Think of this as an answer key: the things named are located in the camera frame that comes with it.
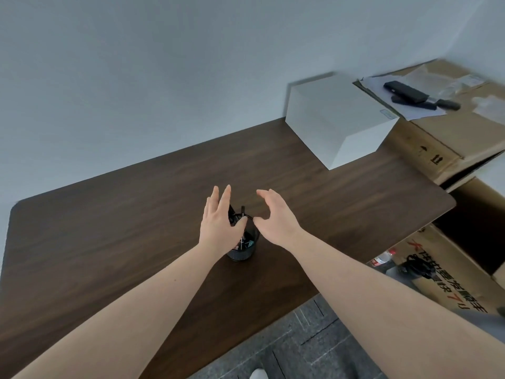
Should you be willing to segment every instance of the person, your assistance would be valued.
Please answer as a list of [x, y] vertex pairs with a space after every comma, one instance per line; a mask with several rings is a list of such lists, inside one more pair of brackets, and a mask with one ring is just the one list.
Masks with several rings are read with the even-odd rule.
[[[505, 345], [414, 290], [304, 231], [284, 199], [258, 190], [270, 217], [260, 233], [300, 262], [335, 313], [390, 378], [503, 378]], [[207, 198], [199, 243], [86, 320], [16, 379], [138, 378], [212, 266], [237, 245], [246, 218], [228, 221], [231, 187]], [[253, 378], [264, 379], [262, 370]]]

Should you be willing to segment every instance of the wood grain surface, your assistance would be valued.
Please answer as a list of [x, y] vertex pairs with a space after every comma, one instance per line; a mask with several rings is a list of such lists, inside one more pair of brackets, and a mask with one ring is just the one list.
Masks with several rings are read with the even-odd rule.
[[[25, 199], [0, 282], [0, 377], [194, 246], [206, 197], [228, 183], [233, 206], [264, 217], [255, 190], [275, 189], [302, 227], [362, 262], [454, 206], [385, 147], [328, 171], [283, 119]], [[316, 293], [260, 238], [249, 261], [218, 261], [142, 377], [183, 379]]]

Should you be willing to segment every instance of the bottle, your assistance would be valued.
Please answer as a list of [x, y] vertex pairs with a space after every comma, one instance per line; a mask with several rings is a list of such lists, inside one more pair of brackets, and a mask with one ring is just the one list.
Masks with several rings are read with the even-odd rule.
[[396, 254], [396, 251], [394, 249], [390, 248], [389, 250], [386, 250], [381, 255], [379, 255], [379, 256], [375, 257], [374, 259], [372, 259], [371, 261], [369, 261], [369, 264], [372, 267], [380, 266], [380, 265], [390, 261], [391, 258], [393, 258], [393, 255], [395, 255], [395, 254]]

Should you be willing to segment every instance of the forearm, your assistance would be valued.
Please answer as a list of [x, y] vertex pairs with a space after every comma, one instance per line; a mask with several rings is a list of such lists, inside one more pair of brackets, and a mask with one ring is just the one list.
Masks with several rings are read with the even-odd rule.
[[217, 259], [202, 246], [192, 248], [66, 335], [16, 379], [138, 378]]
[[430, 299], [304, 231], [287, 249], [389, 378], [505, 372], [505, 345]]

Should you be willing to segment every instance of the shoe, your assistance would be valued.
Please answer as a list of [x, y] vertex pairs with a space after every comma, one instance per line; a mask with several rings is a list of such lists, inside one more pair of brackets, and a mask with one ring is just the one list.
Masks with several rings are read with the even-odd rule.
[[267, 373], [262, 368], [257, 368], [249, 379], [268, 379]]

